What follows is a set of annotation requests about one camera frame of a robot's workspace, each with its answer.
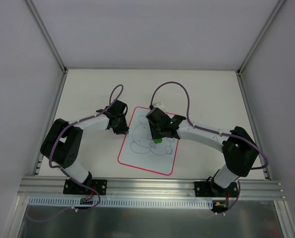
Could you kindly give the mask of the green whiteboard eraser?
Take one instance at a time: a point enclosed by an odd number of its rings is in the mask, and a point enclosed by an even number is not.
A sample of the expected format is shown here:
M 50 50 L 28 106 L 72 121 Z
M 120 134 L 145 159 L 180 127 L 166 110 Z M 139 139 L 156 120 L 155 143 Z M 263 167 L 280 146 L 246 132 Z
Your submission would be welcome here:
M 154 143 L 158 144 L 158 143 L 162 143 L 163 139 L 162 138 L 157 138 L 154 139 Z

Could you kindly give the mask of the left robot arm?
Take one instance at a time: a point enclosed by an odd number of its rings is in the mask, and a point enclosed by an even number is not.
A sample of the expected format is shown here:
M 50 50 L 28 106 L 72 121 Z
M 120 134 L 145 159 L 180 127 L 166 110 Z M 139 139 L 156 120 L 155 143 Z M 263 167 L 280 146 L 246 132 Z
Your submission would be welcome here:
M 126 103 L 115 100 L 106 108 L 97 110 L 96 115 L 79 121 L 57 119 L 44 139 L 40 153 L 49 159 L 51 168 L 59 168 L 70 177 L 79 193 L 86 194 L 92 188 L 92 175 L 77 161 L 81 139 L 87 130 L 111 129 L 116 135 L 126 135 L 129 132 L 125 118 L 127 110 Z

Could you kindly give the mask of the pink framed whiteboard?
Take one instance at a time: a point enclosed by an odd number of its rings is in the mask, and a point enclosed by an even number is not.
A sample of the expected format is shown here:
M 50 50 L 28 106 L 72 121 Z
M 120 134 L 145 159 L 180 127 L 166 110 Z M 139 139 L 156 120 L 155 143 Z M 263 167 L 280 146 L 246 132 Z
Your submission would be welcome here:
M 124 137 L 118 155 L 121 165 L 170 176 L 173 173 L 178 140 L 163 138 L 162 143 L 154 143 L 146 114 L 148 108 L 136 107 L 129 123 L 129 133 Z

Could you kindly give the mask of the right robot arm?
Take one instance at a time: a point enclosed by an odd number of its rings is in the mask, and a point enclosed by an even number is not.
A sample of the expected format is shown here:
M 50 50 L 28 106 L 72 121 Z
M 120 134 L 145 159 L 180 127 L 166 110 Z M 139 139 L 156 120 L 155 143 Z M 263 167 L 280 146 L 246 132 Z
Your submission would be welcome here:
M 204 144 L 220 151 L 225 164 L 200 191 L 206 196 L 223 197 L 239 177 L 246 177 L 258 156 L 256 144 L 242 127 L 224 132 L 192 124 L 186 117 L 170 117 L 161 109 L 154 107 L 146 118 L 149 122 L 152 138 L 184 139 Z

